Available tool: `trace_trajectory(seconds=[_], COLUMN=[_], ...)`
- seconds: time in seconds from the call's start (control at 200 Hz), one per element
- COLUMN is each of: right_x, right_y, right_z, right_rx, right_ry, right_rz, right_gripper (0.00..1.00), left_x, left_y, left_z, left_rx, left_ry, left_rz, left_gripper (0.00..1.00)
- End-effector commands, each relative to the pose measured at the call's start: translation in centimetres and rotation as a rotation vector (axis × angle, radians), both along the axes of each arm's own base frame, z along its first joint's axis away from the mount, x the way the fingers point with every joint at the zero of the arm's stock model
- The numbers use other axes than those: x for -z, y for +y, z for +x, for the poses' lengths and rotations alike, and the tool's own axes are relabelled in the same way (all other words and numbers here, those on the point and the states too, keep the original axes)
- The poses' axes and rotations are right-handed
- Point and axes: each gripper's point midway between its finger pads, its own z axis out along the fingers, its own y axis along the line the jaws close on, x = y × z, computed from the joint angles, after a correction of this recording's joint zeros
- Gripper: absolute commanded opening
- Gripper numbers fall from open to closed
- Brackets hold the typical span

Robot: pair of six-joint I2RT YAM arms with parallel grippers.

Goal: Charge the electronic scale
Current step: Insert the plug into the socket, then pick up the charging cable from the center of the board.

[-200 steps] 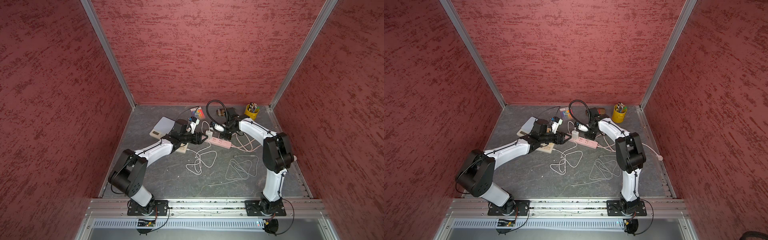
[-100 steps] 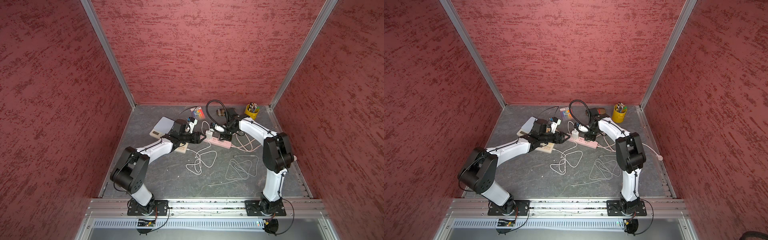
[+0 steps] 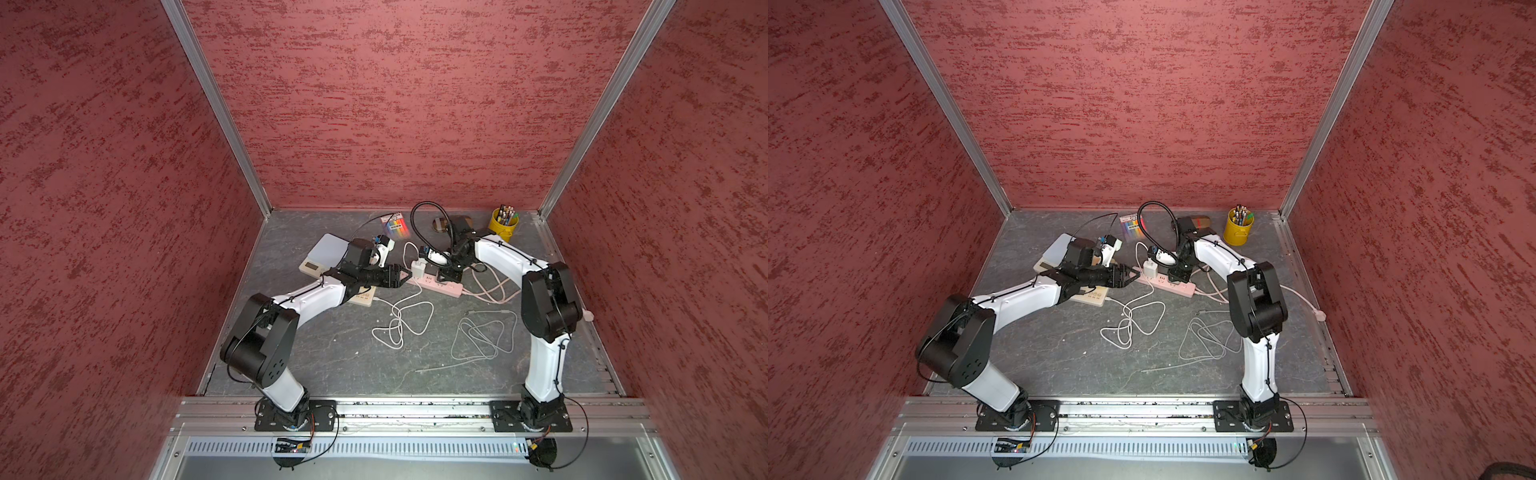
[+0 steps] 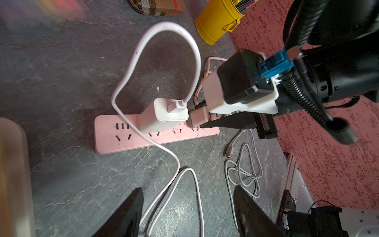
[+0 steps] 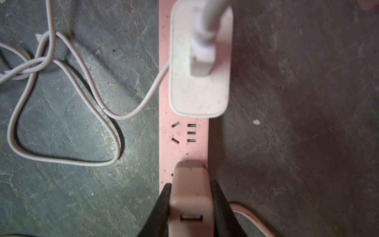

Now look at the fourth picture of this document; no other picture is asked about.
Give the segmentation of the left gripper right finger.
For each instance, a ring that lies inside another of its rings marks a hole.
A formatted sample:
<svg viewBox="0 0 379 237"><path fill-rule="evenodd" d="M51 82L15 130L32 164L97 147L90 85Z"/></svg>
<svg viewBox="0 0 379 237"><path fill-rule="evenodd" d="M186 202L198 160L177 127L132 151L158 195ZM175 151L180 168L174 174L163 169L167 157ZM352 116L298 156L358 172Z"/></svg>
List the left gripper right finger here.
<svg viewBox="0 0 379 237"><path fill-rule="evenodd" d="M249 194L236 186L233 194L238 232L241 237L285 237Z"/></svg>

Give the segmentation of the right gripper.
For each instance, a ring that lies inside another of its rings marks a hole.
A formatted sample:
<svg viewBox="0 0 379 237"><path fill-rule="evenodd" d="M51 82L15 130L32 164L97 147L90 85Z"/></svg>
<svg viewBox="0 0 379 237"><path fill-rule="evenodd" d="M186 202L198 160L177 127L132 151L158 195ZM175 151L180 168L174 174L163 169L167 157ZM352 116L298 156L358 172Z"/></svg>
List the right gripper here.
<svg viewBox="0 0 379 237"><path fill-rule="evenodd" d="M214 120L202 122L200 128L224 127L234 129L256 129L260 139L273 139L278 137L274 117L302 110L296 102L277 102L279 113L275 115L239 112L229 116L220 116Z"/></svg>

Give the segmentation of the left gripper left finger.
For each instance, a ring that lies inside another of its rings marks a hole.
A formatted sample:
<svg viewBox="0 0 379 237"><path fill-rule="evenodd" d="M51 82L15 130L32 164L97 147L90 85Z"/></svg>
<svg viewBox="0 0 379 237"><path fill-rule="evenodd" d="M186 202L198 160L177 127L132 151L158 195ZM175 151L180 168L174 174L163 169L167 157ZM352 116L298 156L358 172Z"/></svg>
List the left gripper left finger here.
<svg viewBox="0 0 379 237"><path fill-rule="evenodd" d="M137 237L143 202L142 188L136 188L93 237Z"/></svg>

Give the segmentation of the white USB charger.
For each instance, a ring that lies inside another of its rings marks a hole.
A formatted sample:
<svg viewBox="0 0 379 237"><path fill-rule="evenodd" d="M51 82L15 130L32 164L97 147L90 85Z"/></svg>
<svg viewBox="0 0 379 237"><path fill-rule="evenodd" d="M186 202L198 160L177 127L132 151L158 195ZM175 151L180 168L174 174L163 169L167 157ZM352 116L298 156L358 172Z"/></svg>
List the white USB charger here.
<svg viewBox="0 0 379 237"><path fill-rule="evenodd" d="M155 99L137 118L137 128L144 134L172 129L189 119L188 107L176 109L175 99Z"/></svg>

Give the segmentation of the pink USB charger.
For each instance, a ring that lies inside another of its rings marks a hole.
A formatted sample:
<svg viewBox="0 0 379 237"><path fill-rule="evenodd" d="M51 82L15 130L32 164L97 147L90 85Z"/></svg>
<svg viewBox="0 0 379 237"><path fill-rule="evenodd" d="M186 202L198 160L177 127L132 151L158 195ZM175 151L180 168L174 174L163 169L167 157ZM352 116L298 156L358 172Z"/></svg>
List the pink USB charger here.
<svg viewBox="0 0 379 237"><path fill-rule="evenodd" d="M189 115L188 125L191 128L200 128L201 125L221 118L221 114L210 113L206 106L193 110Z"/></svg>

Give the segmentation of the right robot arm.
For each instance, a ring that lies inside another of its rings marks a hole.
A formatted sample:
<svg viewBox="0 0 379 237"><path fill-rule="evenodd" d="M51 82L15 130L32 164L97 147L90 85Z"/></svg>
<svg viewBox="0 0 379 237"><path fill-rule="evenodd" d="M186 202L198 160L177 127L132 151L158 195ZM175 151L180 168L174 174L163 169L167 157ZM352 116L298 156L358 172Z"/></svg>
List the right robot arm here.
<svg viewBox="0 0 379 237"><path fill-rule="evenodd" d="M294 1L282 38L284 48L269 58L241 49L205 76L193 126L256 129L272 139L274 117L304 110L339 143L355 143L328 103L379 101L378 1Z"/></svg>

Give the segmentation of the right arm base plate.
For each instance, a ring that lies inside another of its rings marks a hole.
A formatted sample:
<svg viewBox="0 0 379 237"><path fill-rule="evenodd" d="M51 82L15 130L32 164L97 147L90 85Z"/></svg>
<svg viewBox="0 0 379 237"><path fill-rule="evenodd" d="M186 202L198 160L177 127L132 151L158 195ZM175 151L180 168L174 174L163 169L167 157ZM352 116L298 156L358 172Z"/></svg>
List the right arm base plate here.
<svg viewBox="0 0 379 237"><path fill-rule="evenodd" d="M287 235L289 233L288 213L291 211L296 211L296 200L289 190L284 190L275 223Z"/></svg>

